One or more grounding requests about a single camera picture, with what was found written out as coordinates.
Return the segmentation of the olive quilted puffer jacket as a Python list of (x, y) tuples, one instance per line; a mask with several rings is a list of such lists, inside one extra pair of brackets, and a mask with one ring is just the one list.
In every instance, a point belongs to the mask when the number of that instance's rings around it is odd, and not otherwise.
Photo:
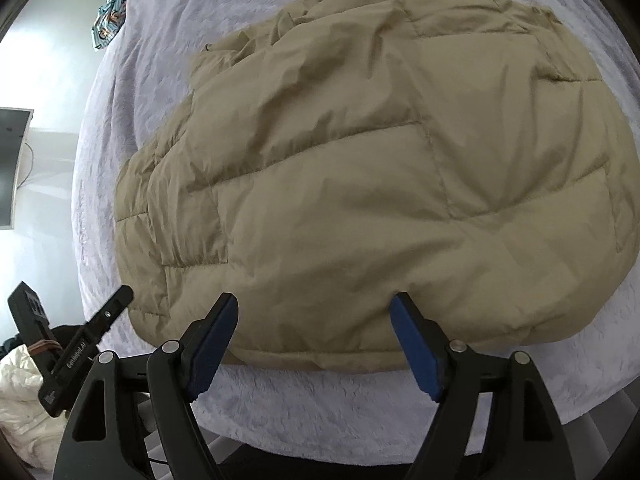
[(549, 9), (297, 0), (195, 58), (114, 209), (144, 341), (231, 292), (232, 362), (382, 372), (398, 292), (480, 350), (582, 330), (637, 261), (639, 159)]

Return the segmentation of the white puffy garment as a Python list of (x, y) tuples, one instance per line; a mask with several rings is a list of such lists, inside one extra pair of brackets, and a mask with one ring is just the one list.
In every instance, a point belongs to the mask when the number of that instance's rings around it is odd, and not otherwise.
[(64, 416), (52, 417), (38, 392), (43, 379), (22, 344), (1, 360), (1, 431), (17, 456), (36, 469), (52, 471), (66, 427)]

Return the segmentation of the lavender fleece bed blanket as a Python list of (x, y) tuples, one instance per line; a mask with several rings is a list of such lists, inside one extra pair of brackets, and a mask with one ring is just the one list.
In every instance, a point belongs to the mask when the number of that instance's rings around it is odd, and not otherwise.
[[(186, 95), (194, 53), (292, 0), (129, 0), (108, 46), (79, 133), (72, 226), (82, 307), (114, 292), (113, 200), (120, 168)], [(521, 0), (552, 9), (589, 49), (631, 122), (639, 64), (604, 0)], [(587, 418), (624, 430), (613, 404), (639, 382), (639, 274), (631, 271), (576, 336), (530, 348), (560, 419), (585, 439)], [(195, 404), (214, 434), (282, 455), (355, 465), (408, 462), (435, 413), (407, 372), (343, 375), (221, 367)]]

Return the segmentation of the blue patterned cloth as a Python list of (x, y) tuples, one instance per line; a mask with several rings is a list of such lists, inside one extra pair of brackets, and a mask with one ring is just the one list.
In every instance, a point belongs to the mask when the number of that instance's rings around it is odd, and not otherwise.
[(126, 14), (127, 0), (105, 0), (91, 27), (94, 50), (103, 50), (114, 40), (125, 24)]

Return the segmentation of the wall-mounted dark monitor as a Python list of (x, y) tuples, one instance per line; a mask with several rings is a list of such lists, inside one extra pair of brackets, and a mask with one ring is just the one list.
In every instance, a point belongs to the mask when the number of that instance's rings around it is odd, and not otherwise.
[(13, 208), (18, 166), (24, 137), (32, 120), (28, 108), (0, 110), (0, 226), (13, 228)]

